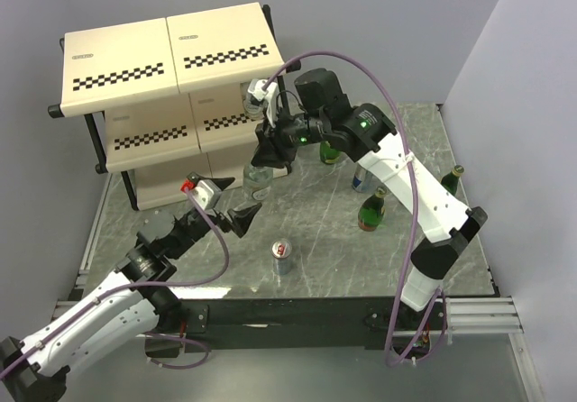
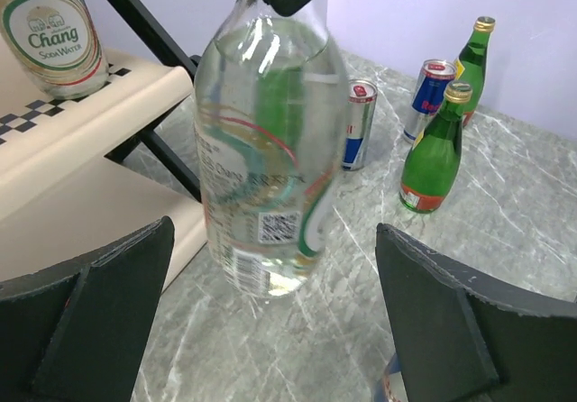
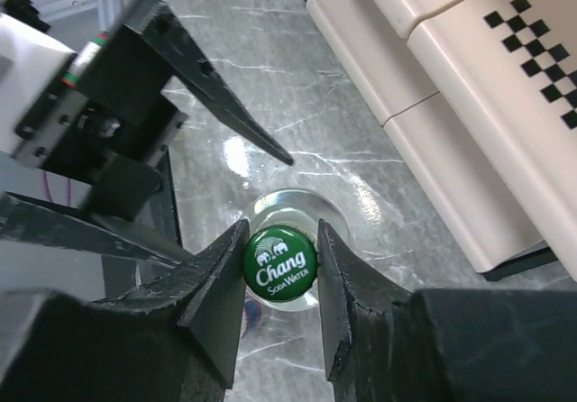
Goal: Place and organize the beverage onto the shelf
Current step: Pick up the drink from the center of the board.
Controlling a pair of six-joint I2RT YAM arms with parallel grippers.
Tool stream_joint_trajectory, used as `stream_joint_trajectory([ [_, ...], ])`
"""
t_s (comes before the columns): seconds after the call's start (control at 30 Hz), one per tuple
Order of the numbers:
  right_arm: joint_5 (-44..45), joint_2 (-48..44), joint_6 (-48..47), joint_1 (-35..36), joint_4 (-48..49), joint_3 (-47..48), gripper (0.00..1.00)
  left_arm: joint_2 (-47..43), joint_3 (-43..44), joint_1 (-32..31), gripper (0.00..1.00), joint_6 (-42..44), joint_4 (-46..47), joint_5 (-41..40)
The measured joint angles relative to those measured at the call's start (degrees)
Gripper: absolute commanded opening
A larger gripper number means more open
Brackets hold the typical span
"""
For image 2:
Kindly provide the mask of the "clear soda water bottle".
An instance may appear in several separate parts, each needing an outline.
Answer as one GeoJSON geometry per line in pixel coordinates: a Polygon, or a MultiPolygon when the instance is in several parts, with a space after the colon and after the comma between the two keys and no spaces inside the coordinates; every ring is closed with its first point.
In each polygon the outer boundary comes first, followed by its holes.
{"type": "Polygon", "coordinates": [[[325,253],[349,118],[341,52],[310,5],[235,0],[194,89],[209,250],[243,293],[284,297],[325,253]]]}
{"type": "Polygon", "coordinates": [[[108,80],[108,62],[85,0],[1,0],[1,34],[49,96],[89,96],[108,80]]]}

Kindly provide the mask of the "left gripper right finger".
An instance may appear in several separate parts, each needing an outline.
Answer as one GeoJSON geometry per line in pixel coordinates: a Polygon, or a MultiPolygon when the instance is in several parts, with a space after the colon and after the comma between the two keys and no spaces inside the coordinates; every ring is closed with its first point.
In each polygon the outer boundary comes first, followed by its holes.
{"type": "Polygon", "coordinates": [[[375,256],[408,401],[575,400],[573,302],[496,279],[390,224],[377,226],[375,256]]]}

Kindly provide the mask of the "silver energy drink can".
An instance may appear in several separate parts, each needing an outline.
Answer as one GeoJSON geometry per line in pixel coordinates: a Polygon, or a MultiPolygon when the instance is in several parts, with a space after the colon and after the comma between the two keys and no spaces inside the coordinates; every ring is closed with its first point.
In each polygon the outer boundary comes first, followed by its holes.
{"type": "Polygon", "coordinates": [[[377,382],[373,402],[408,402],[397,354],[390,359],[382,378],[377,382]]]}
{"type": "Polygon", "coordinates": [[[363,79],[352,79],[349,86],[350,119],[346,127],[342,168],[353,171],[365,164],[378,90],[363,79]]]}

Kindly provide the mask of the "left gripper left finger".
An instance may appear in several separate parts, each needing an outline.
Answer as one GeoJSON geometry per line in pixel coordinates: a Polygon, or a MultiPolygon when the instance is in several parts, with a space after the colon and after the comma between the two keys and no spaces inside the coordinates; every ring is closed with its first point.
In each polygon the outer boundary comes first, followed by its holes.
{"type": "Polygon", "coordinates": [[[164,216],[1,284],[3,401],[128,401],[168,274],[164,216]]]}

